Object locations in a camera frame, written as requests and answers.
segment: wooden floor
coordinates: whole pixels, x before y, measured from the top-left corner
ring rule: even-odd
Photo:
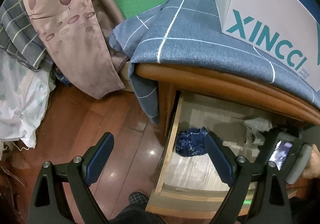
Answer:
[[[50,106],[37,133],[35,149],[14,152],[12,171],[27,187],[15,182],[17,204],[27,223],[33,187],[43,162],[53,164],[71,161],[95,145],[104,132],[115,136],[115,146],[97,183],[90,189],[108,219],[114,218],[128,205],[128,195],[142,191],[150,195],[166,140],[159,138],[156,126],[142,112],[134,94],[112,93],[95,100],[75,87],[57,83]],[[307,182],[300,179],[295,187]],[[70,187],[65,185],[69,206],[77,223],[83,220],[77,210]],[[165,218],[168,223],[208,223],[204,220]]]

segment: cardboard box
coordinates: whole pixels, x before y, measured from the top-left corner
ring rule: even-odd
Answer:
[[[320,27],[298,0],[216,0],[222,33],[273,56],[320,90]]]

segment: metal screw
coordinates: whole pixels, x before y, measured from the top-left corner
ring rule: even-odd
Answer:
[[[44,168],[48,168],[50,166],[50,164],[51,164],[51,162],[46,161],[46,162],[43,163],[43,167]]]
[[[276,167],[276,163],[275,163],[274,161],[269,161],[268,164],[269,164],[269,166],[272,167],[272,168]]]
[[[237,157],[238,162],[245,162],[245,157],[240,155]]]
[[[82,158],[81,156],[76,156],[75,158],[73,158],[73,162],[78,163],[81,162]]]

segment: beige fabric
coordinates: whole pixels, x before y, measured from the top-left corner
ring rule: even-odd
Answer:
[[[40,39],[71,83],[97,99],[124,88],[91,0],[23,0],[23,3]]]
[[[91,1],[103,37],[108,45],[110,33],[118,24],[124,21],[124,17],[114,0]],[[120,52],[114,51],[109,45],[108,49],[113,66],[115,67],[116,71],[119,72],[129,58]]]

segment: wooden drawer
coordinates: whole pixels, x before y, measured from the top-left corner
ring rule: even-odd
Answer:
[[[254,154],[257,150],[254,147],[243,145],[246,133],[243,120],[254,117],[266,118],[274,125],[286,122],[286,117],[272,112],[191,92],[181,92],[169,131],[158,180],[146,211],[182,218],[211,219],[226,196],[228,186],[221,182],[208,155],[201,157],[201,160],[206,160],[204,165],[196,163],[200,160],[196,156],[193,158],[181,157],[178,160],[178,165],[176,164],[177,156],[179,156],[174,152],[177,134],[190,127],[201,128],[205,126],[207,130],[213,131],[226,141],[225,144],[229,147],[231,145],[235,154],[239,152],[239,155],[245,155],[250,161],[254,161],[254,156],[258,155]],[[185,169],[179,169],[184,160],[188,160],[188,162],[193,160],[194,162]],[[250,207],[254,184],[251,184],[250,188],[240,215],[246,214]]]

